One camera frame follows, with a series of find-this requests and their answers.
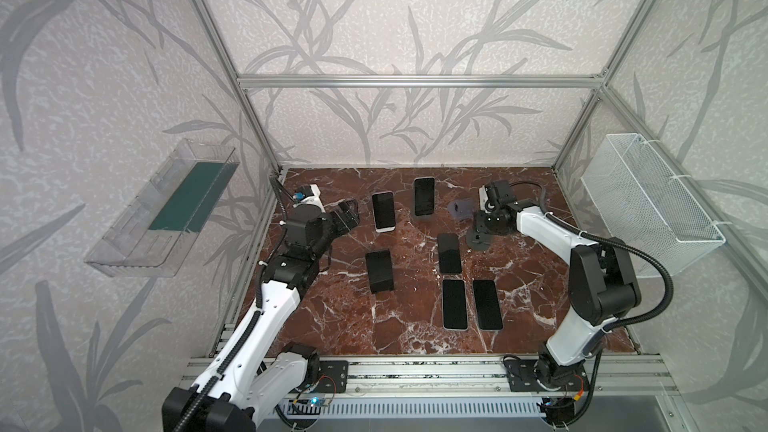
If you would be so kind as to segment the black phone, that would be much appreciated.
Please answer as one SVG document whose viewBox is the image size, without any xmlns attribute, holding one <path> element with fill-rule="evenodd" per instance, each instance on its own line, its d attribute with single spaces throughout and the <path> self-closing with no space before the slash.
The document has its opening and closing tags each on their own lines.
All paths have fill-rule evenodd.
<svg viewBox="0 0 768 432">
<path fill-rule="evenodd" d="M 474 280 L 472 288 L 479 328 L 484 331 L 501 330 L 503 318 L 495 282 Z"/>
<path fill-rule="evenodd" d="M 437 237 L 439 270 L 444 275 L 462 273 L 459 237 L 454 233 L 440 233 Z"/>
</svg>

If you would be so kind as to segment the silver phone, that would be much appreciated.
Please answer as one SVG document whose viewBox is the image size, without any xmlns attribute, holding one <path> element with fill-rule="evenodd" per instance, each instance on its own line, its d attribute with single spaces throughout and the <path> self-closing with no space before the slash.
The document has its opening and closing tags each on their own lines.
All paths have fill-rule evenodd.
<svg viewBox="0 0 768 432">
<path fill-rule="evenodd" d="M 468 315 L 465 282 L 446 279 L 442 282 L 443 325 L 447 330 L 466 330 Z"/>
</svg>

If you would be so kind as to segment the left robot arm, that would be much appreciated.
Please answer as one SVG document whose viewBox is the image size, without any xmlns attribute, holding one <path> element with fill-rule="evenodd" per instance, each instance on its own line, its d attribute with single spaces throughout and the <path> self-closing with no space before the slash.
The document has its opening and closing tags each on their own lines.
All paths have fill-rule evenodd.
<svg viewBox="0 0 768 432">
<path fill-rule="evenodd" d="M 262 266 L 254 300 L 224 348 L 188 388 L 174 388 L 161 408 L 165 431 L 255 431 L 292 391 L 319 378 L 316 351 L 294 344 L 262 363 L 299 308 L 334 240 L 360 223 L 358 203 L 326 210 L 304 198 L 281 222 L 281 240 Z"/>
</svg>

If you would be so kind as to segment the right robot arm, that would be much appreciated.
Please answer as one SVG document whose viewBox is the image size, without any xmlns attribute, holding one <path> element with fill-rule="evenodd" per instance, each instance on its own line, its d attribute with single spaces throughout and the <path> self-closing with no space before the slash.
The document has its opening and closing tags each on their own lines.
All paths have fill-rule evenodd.
<svg viewBox="0 0 768 432">
<path fill-rule="evenodd" d="M 513 187 L 507 181 L 493 181 L 479 189 L 472 235 L 489 243 L 493 236 L 522 234 L 568 265 L 568 312 L 530 367 L 539 387 L 556 391 L 601 351 L 608 326 L 638 306 L 641 293 L 621 241 L 612 245 L 606 239 L 589 239 L 545 210 L 545 187 L 539 188 L 537 201 L 517 198 Z"/>
</svg>

